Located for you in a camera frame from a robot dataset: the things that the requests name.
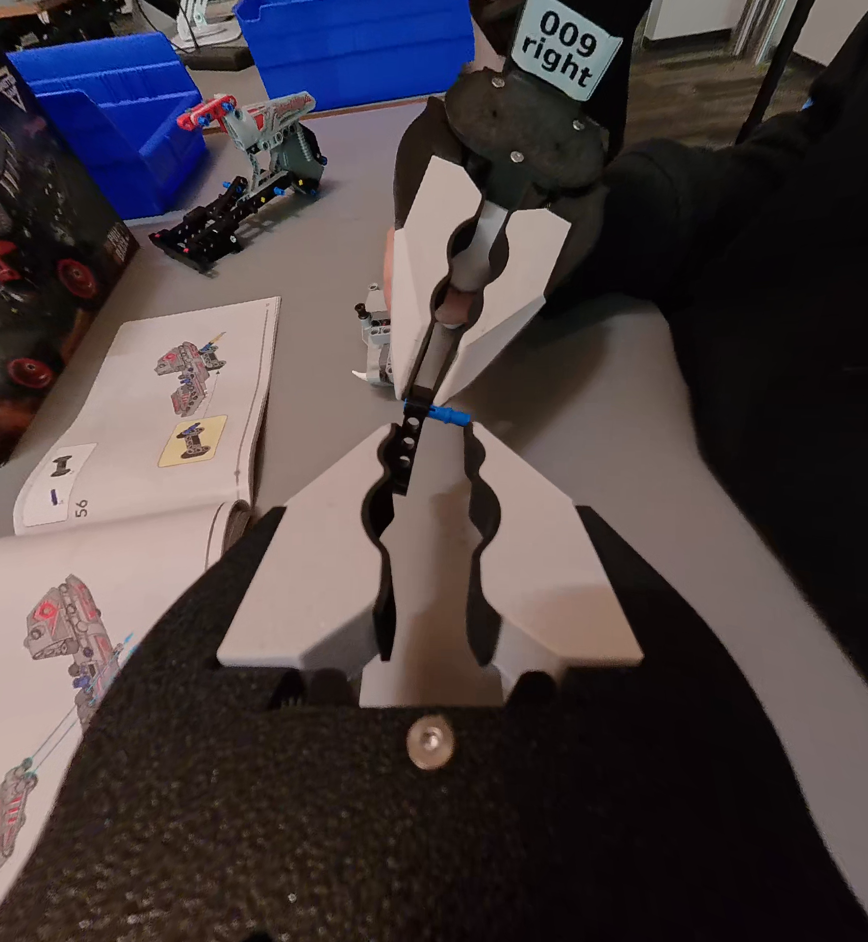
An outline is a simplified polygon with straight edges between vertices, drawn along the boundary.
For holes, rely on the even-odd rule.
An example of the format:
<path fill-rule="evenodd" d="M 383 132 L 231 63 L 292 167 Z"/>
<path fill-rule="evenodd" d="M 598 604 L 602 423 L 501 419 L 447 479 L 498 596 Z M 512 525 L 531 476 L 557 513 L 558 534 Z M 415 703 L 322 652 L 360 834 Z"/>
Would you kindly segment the black printed toy set box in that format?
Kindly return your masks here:
<path fill-rule="evenodd" d="M 0 47 L 0 466 L 136 248 Z"/>

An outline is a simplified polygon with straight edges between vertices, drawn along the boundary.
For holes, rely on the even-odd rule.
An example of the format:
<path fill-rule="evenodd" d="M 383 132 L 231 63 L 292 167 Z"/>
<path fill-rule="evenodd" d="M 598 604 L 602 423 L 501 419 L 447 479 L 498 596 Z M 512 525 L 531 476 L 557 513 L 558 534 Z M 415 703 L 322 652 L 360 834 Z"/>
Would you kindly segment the person's right forearm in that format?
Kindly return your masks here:
<path fill-rule="evenodd" d="M 655 138 L 603 175 L 603 225 L 592 253 L 549 307 L 608 293 L 668 312 L 726 254 L 772 249 L 794 230 L 825 251 L 847 218 L 868 220 L 868 11 L 813 82 L 808 105 L 722 149 Z"/>

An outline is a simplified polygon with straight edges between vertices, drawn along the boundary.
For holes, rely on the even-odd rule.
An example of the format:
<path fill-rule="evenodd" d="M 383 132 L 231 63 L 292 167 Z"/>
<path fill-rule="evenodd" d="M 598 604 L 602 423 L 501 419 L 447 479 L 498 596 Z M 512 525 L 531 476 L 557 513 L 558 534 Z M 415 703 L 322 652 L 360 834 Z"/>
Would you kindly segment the black toy brick frame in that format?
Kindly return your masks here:
<path fill-rule="evenodd" d="M 410 399 L 404 403 L 404 418 L 396 435 L 393 464 L 393 488 L 402 497 L 408 493 L 421 432 L 428 414 L 429 403 Z"/>

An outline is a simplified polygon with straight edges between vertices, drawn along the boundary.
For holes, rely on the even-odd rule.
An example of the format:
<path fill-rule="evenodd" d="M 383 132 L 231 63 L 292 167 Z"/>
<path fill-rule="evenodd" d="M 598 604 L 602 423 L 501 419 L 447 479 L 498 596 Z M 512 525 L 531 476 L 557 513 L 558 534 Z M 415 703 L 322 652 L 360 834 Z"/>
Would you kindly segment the black metal pole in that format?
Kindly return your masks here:
<path fill-rule="evenodd" d="M 736 144 L 746 141 L 764 120 L 814 4 L 814 1 L 746 2 L 732 37 L 731 54 L 735 59 L 748 58 L 756 66 L 766 64 L 767 68 L 734 139 Z"/>

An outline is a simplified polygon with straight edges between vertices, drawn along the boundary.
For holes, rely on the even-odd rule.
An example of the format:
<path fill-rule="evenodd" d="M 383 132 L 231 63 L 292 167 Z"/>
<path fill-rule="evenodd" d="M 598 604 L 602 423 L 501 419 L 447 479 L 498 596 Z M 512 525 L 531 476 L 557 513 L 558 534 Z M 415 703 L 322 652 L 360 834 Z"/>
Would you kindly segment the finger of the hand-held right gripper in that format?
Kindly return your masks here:
<path fill-rule="evenodd" d="M 485 287 L 480 314 L 461 337 L 436 399 L 452 399 L 473 383 L 538 312 L 569 229 L 567 219 L 547 208 L 509 216 L 507 264 Z"/>
<path fill-rule="evenodd" d="M 411 396 L 435 324 L 435 300 L 451 279 L 452 247 L 485 200 L 464 167 L 432 157 L 393 237 L 390 363 L 395 394 Z"/>

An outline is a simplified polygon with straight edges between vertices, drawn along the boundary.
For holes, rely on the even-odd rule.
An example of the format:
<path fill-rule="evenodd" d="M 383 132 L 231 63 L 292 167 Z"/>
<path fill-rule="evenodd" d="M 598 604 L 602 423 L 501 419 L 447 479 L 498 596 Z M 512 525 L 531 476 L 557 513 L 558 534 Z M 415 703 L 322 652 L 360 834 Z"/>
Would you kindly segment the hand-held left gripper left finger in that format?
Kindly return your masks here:
<path fill-rule="evenodd" d="M 217 649 L 223 666 L 360 674 L 380 655 L 372 610 L 383 554 L 362 508 L 382 480 L 380 448 L 393 430 L 373 431 L 282 508 Z"/>

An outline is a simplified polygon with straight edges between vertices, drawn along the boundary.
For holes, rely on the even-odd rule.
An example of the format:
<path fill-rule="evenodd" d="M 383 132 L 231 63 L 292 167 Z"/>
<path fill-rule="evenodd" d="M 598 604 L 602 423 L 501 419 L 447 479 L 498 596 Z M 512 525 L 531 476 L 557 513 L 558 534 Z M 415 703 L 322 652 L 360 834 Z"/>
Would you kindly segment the blue storage bin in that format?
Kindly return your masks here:
<path fill-rule="evenodd" d="M 124 219 L 164 215 L 206 154 L 179 118 L 203 98 L 160 32 L 10 53 L 9 60 Z"/>
<path fill-rule="evenodd" d="M 475 55 L 466 1 L 242 1 L 233 9 L 271 99 L 319 111 L 434 95 Z"/>

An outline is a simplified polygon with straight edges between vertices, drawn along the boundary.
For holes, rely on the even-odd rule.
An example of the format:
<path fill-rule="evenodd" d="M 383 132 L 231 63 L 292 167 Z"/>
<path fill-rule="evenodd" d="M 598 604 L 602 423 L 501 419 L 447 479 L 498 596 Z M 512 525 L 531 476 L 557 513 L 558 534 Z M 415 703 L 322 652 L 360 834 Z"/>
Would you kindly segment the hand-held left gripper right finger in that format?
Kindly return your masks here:
<path fill-rule="evenodd" d="M 466 632 L 510 698 L 521 678 L 640 664 L 641 646 L 581 509 L 481 423 L 464 430 L 472 556 Z"/>

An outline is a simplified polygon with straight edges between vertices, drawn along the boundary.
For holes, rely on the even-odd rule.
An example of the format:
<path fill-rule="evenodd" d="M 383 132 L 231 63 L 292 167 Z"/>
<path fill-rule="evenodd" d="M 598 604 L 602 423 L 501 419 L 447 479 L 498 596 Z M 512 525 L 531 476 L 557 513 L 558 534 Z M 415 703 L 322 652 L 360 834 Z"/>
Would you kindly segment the toy brick instruction booklet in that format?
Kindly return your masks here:
<path fill-rule="evenodd" d="M 120 327 L 0 539 L 0 903 L 108 689 L 241 535 L 281 299 Z"/>

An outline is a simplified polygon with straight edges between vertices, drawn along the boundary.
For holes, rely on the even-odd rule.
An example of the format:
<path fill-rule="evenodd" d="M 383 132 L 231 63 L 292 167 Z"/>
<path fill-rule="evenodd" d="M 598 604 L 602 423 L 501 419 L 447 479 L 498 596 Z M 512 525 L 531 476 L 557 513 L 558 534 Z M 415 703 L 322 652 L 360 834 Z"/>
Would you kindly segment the person's right hand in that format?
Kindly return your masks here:
<path fill-rule="evenodd" d="M 394 273 L 394 227 L 386 233 L 383 258 L 382 291 L 386 308 L 392 310 L 393 273 Z M 449 329 L 467 323 L 474 296 L 448 283 L 442 290 L 435 305 L 435 319 Z"/>

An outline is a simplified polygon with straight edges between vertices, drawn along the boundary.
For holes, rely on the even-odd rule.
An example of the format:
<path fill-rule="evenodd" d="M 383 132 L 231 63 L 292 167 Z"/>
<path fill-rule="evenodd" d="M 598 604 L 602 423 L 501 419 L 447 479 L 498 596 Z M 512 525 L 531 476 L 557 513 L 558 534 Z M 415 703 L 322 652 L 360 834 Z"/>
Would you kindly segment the black grey toy brick chassis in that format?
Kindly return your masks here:
<path fill-rule="evenodd" d="M 170 258 L 206 274 L 244 244 L 239 229 L 275 198 L 293 192 L 314 197 L 327 159 L 316 136 L 301 120 L 316 101 L 307 91 L 240 105 L 233 95 L 218 94 L 177 119 L 185 132 L 199 132 L 213 124 L 249 160 L 250 178 L 235 176 L 216 199 L 186 213 L 172 228 L 150 234 L 150 242 Z"/>

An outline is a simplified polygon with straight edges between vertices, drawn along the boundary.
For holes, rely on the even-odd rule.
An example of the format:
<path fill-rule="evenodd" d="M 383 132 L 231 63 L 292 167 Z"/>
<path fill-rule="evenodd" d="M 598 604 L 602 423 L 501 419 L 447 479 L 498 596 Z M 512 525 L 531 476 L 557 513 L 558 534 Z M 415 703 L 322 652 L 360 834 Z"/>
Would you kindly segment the grey toy brick shark head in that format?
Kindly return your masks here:
<path fill-rule="evenodd" d="M 355 305 L 360 337 L 366 347 L 366 366 L 352 375 L 374 386 L 393 387 L 391 319 L 380 284 L 370 284 L 364 302 Z"/>

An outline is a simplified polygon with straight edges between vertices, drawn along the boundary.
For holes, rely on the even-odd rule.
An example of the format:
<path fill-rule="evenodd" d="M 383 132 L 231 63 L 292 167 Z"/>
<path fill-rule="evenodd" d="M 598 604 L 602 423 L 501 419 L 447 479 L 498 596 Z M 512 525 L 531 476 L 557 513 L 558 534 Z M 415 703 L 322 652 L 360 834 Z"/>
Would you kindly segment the person's black hoodie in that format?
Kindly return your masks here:
<path fill-rule="evenodd" d="M 868 278 L 664 314 L 703 457 L 868 683 Z"/>

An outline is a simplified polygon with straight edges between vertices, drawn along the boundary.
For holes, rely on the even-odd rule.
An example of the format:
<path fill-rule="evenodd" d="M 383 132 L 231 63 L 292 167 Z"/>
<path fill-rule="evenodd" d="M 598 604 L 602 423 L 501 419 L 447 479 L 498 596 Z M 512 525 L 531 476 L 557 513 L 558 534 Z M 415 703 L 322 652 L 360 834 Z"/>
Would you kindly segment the blue toy brick pin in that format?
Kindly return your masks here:
<path fill-rule="evenodd" d="M 467 413 L 447 406 L 436 406 L 419 399 L 403 400 L 403 412 L 406 423 L 413 429 L 420 429 L 428 419 L 460 428 L 466 428 L 472 423 L 472 417 Z"/>

